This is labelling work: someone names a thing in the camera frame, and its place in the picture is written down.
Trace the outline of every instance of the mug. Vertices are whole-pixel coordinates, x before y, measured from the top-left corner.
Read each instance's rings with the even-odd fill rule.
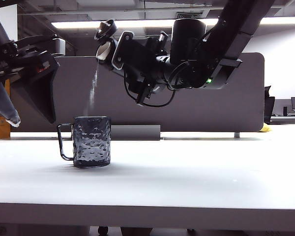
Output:
[[[71,126],[73,157],[63,153],[62,126]],[[59,124],[57,132],[61,157],[73,161],[75,167],[100,167],[110,163],[110,117],[74,117],[73,124]]]

